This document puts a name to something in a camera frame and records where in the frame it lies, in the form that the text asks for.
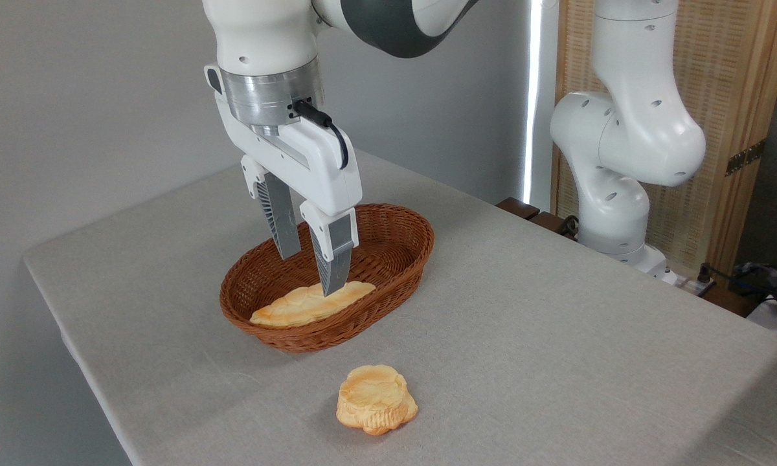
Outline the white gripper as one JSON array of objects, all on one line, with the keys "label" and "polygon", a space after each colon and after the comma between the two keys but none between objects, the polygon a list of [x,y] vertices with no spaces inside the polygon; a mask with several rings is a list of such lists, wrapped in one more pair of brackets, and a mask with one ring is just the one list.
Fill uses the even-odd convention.
[{"label": "white gripper", "polygon": [[309,225],[323,294],[334,294],[346,283],[352,250],[359,245],[352,207],[362,200],[363,189],[350,139],[343,138],[349,162],[342,168],[335,133],[308,119],[281,125],[276,135],[262,135],[232,115],[220,69],[207,65],[205,76],[228,137],[247,154],[241,159],[247,189],[261,206],[280,256],[286,260],[302,250],[291,188],[308,200],[300,214]]}]

